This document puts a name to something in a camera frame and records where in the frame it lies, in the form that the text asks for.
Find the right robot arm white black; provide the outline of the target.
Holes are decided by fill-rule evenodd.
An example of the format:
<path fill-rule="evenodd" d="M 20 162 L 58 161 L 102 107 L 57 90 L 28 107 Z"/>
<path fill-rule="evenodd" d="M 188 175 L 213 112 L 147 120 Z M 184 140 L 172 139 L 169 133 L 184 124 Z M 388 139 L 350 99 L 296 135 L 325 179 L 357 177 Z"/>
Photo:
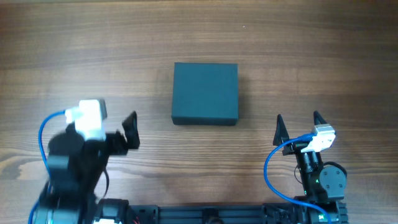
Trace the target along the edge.
<path fill-rule="evenodd" d="M 273 145 L 282 146 L 283 155 L 296 158 L 295 170 L 300 173 L 304 195 L 293 200 L 318 206 L 322 211 L 295 202 L 280 203 L 264 209 L 268 223 L 348 223 L 348 211 L 342 202 L 348 173 L 343 166 L 321 158 L 321 152 L 335 140 L 336 131 L 317 111 L 313 112 L 313 120 L 311 137 L 290 142 L 284 120 L 278 115 Z"/>

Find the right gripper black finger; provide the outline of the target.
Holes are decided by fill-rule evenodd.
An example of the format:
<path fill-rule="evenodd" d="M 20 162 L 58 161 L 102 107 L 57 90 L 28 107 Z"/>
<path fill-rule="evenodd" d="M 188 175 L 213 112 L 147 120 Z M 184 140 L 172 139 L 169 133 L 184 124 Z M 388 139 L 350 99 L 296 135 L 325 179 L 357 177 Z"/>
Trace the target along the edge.
<path fill-rule="evenodd" d="M 327 121 L 321 116 L 318 111 L 313 112 L 314 125 L 327 124 Z"/>
<path fill-rule="evenodd" d="M 273 145 L 279 146 L 282 143 L 290 139 L 287 128 L 285 126 L 283 117 L 281 114 L 277 115 L 276 130 L 273 139 Z"/>

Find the dark green box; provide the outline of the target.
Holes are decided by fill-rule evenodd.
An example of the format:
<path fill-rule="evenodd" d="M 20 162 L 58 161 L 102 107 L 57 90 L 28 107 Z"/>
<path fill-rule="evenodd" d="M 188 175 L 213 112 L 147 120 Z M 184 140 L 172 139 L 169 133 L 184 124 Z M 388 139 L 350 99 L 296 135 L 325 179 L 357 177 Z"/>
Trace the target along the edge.
<path fill-rule="evenodd" d="M 234 126 L 239 119 L 236 63 L 174 64 L 172 122 L 175 125 Z"/>

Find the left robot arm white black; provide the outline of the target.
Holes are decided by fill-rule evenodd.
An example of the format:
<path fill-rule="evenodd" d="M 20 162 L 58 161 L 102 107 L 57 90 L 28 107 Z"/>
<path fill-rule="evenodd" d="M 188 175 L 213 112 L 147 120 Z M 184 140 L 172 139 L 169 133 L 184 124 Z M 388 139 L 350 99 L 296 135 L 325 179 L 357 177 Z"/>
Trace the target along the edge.
<path fill-rule="evenodd" d="M 50 139 L 45 165 L 49 180 L 29 214 L 29 223 L 136 223 L 127 200 L 97 199 L 110 156 L 125 156 L 140 145 L 137 113 L 122 123 L 124 132 L 106 133 L 99 112 L 65 110 L 66 129 Z"/>

